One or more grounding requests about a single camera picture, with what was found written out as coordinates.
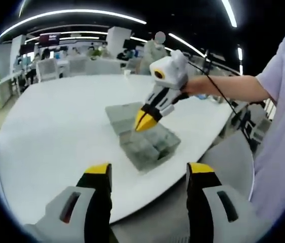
black cable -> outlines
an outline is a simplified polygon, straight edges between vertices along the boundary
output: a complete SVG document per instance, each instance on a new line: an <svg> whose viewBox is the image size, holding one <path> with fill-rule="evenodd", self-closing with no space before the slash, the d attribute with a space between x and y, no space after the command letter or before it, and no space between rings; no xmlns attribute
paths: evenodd
<svg viewBox="0 0 285 243"><path fill-rule="evenodd" d="M233 113L237 116L237 112L235 111L234 107L231 105L231 103L228 101L228 99L225 97L225 95L222 93L222 91L219 89L219 87L214 83L214 81L211 79L211 77L205 73L201 68L199 68L198 66L194 65L193 63L191 62L188 62L190 65L192 65L193 67L197 68L198 70L200 70L202 72L202 74L204 74L209 80L210 82L214 85L214 87L219 91L219 93L221 94L221 96L225 99L225 101L229 104L229 106L231 107ZM245 128L242 128L241 129L243 135L245 136L245 138L248 140L248 142L250 141L250 137L249 135L245 132Z"/></svg>

ceiling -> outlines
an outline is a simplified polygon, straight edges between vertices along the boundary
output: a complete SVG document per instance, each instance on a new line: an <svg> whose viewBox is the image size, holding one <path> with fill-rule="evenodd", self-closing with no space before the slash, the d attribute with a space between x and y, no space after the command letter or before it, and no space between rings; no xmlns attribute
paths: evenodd
<svg viewBox="0 0 285 243"><path fill-rule="evenodd" d="M157 31L167 35L165 45L172 49L194 51L168 36L173 33L197 49L210 49L224 56L228 66L237 69L239 60L237 46L243 49L245 74L257 74L276 52L285 35L285 24L272 6L272 0L229 0L237 22L231 26L228 14L221 0L193 1L125 1L125 0L25 0L19 18L19 10L9 16L5 29L37 14L64 9L96 9L121 13L147 22L146 25L127 19L100 14L59 14L27 22L15 28L2 41L8 41L19 34L69 24L90 24L120 26L131 29L135 37L151 39ZM105 31L100 26L68 26L42 32L93 30Z"/></svg>

gray block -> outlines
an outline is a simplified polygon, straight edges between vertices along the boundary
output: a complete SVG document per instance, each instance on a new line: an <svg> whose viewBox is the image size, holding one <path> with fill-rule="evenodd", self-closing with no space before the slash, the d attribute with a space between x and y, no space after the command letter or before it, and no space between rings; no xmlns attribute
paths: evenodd
<svg viewBox="0 0 285 243"><path fill-rule="evenodd" d="M161 124L144 132L135 132L135 117L142 105L135 102L108 106L105 111L127 157L137 170L149 171L169 159L181 141Z"/></svg>

